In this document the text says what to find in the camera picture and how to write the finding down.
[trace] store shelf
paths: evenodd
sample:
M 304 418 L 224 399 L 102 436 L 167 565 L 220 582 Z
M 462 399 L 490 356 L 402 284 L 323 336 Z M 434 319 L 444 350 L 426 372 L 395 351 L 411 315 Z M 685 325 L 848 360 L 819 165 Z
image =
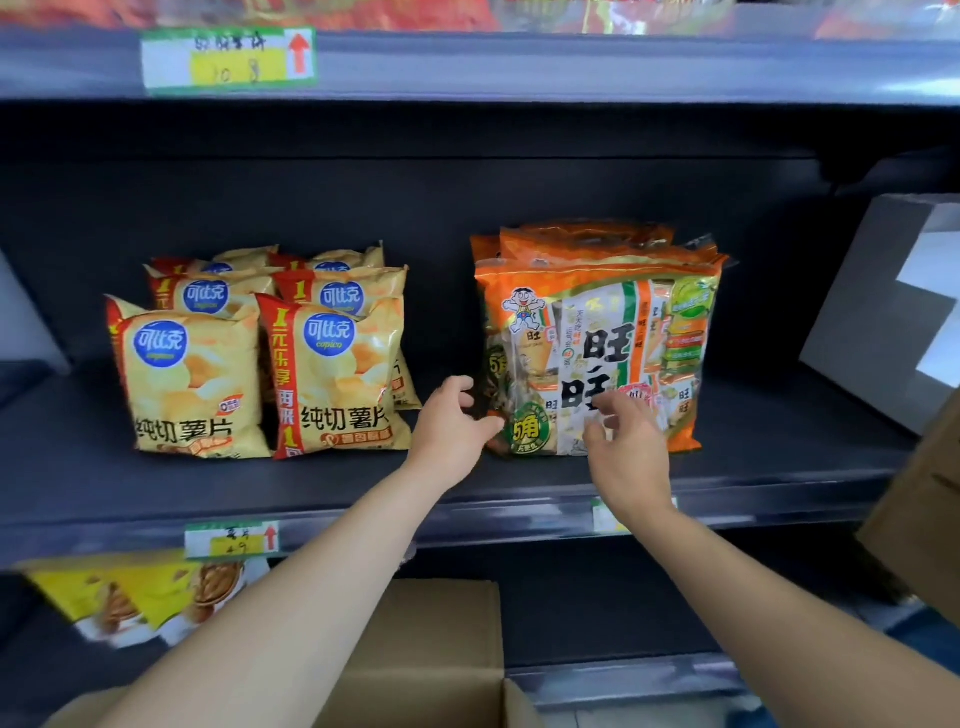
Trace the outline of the store shelf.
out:
M 960 102 L 955 42 L 781 36 L 797 25 L 791 22 L 791 9 L 766 11 L 786 13 L 778 15 L 773 31 L 764 23 L 755 28 L 740 22 L 742 33 L 724 38 L 319 34 L 316 86 L 232 95 L 505 102 Z M 0 31 L 0 99 L 144 96 L 136 32 Z
M 431 391 L 426 382 L 418 389 Z M 707 377 L 697 436 L 673 458 L 684 512 L 715 526 L 862 518 L 915 438 L 800 369 L 762 387 Z M 112 365 L 53 377 L 0 412 L 0 558 L 182 546 L 185 525 L 281 521 L 294 549 L 333 522 L 402 453 L 198 461 L 132 449 Z M 420 546 L 593 535 L 585 458 L 485 454 L 423 525 Z

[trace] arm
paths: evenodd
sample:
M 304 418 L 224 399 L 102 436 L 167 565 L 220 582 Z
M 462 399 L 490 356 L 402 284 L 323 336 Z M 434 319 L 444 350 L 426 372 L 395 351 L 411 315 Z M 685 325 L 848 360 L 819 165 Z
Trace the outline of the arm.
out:
M 503 427 L 463 413 L 471 385 L 448 379 L 420 413 L 406 463 L 169 652 L 102 728 L 313 725 L 417 528 Z
M 670 501 L 670 462 L 650 410 L 593 400 L 615 438 L 588 425 L 593 482 L 673 579 L 780 725 L 956 725 L 960 678 L 773 573 Z

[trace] black shelf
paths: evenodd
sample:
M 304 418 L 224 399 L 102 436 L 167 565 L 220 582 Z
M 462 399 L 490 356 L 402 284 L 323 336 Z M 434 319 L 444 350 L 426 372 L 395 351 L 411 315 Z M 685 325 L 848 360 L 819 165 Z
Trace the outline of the black shelf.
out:
M 418 389 L 430 391 L 427 383 Z M 703 450 L 673 458 L 674 490 L 683 511 L 714 526 L 862 518 L 915 445 L 805 369 L 767 385 L 707 376 L 697 436 Z M 109 362 L 49 378 L 0 411 L 4 565 L 178 547 L 187 523 L 239 517 L 280 520 L 284 548 L 293 549 L 404 457 L 207 462 L 136 452 L 132 442 Z M 596 495 L 585 458 L 484 454 L 418 544 L 593 535 Z

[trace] green badge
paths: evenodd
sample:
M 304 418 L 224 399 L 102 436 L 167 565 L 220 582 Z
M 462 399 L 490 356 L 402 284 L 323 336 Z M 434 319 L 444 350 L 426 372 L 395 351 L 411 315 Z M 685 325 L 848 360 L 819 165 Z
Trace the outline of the green badge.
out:
M 541 449 L 550 439 L 550 420 L 546 411 L 539 404 L 528 401 L 516 411 L 510 435 L 510 449 L 517 455 L 530 455 Z

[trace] cardboard box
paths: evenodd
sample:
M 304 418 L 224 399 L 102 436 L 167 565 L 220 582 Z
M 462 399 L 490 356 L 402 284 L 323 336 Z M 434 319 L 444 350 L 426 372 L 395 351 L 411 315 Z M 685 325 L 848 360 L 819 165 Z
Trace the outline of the cardboard box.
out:
M 122 690 L 84 695 L 45 728 L 88 728 Z M 483 581 L 394 581 L 315 728 L 542 728 L 504 678 L 500 592 Z
M 960 385 L 958 298 L 960 195 L 878 197 L 800 360 L 923 434 Z
M 960 391 L 954 392 L 857 538 L 960 626 Z

